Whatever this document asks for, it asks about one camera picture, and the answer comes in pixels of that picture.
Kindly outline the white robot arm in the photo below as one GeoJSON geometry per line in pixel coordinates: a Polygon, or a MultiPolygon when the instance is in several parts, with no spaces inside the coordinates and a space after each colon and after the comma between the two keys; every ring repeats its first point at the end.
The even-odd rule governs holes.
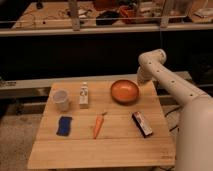
{"type": "Polygon", "coordinates": [[[137,81],[154,77],[182,107],[175,171],[213,171],[213,97],[164,67],[165,61],[163,49],[142,53],[137,81]]]}

